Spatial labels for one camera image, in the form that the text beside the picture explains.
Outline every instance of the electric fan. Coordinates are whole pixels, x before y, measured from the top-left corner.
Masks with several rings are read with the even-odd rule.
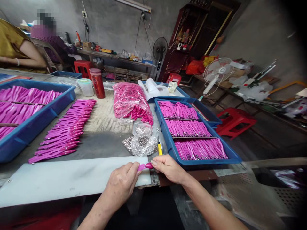
[[[153,56],[158,61],[157,73],[154,81],[156,81],[158,70],[160,69],[162,59],[165,58],[167,51],[167,41],[164,37],[160,37],[156,40],[153,46]]]
[[[219,86],[222,81],[225,81],[226,79],[229,78],[229,76],[233,72],[233,66],[230,65],[231,62],[232,62],[231,59],[223,57],[223,58],[214,60],[206,67],[203,76],[204,76],[206,83],[207,82],[210,82],[210,83],[204,90],[203,96],[201,96],[198,99],[199,101],[203,99],[203,97],[210,91],[210,89],[215,83],[218,83],[218,86]]]

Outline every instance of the white cutting board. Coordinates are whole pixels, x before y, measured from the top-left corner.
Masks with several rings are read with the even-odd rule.
[[[0,189],[0,208],[101,193],[114,169],[135,161],[146,164],[148,158],[131,156],[23,164]],[[136,187],[150,184],[149,169],[145,169]]]

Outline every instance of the bracelet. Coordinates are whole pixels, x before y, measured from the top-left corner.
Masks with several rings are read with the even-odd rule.
[[[15,58],[16,60],[17,60],[17,66],[19,66],[19,60],[18,60],[18,58]]]

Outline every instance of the container lid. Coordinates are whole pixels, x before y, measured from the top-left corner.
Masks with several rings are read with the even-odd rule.
[[[87,79],[87,78],[80,78],[80,79],[77,80],[77,83],[82,84],[82,85],[88,85],[88,84],[91,84],[92,81],[90,79]]]
[[[92,68],[90,69],[90,73],[101,73],[100,69]]]

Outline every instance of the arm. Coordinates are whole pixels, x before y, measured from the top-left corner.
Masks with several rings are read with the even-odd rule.
[[[151,163],[156,170],[164,173],[171,182],[183,186],[209,224],[210,229],[247,229],[231,212],[214,199],[195,178],[181,168],[170,155],[157,156]]]
[[[66,53],[77,54],[77,48],[75,46],[68,47],[67,45],[65,45],[64,41],[58,36],[56,37],[56,39],[57,39],[57,45],[61,47]]]
[[[33,68],[47,68],[44,58],[32,42],[24,40],[20,46],[20,51],[28,56],[29,59],[18,59],[19,65]],[[0,62],[18,65],[18,61],[14,58],[0,57]]]
[[[111,173],[105,190],[85,217],[78,230],[102,230],[106,227],[113,214],[131,196],[138,176],[142,172],[137,171],[139,165],[138,162],[134,164],[129,162]]]

